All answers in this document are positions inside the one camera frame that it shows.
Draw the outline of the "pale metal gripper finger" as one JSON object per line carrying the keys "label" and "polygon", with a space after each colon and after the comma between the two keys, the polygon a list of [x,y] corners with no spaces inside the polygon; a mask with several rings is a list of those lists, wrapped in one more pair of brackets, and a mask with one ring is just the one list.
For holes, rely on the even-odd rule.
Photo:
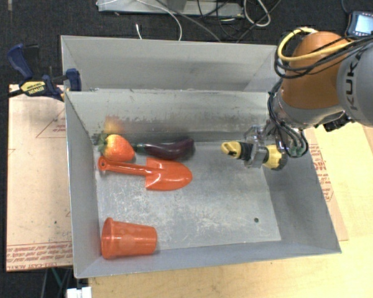
{"label": "pale metal gripper finger", "polygon": [[260,168],[268,159],[268,149],[266,147],[253,147],[250,158],[244,161],[247,168]]}
{"label": "pale metal gripper finger", "polygon": [[243,135],[244,141],[251,144],[264,144],[265,143],[265,127],[263,125],[250,126]]}

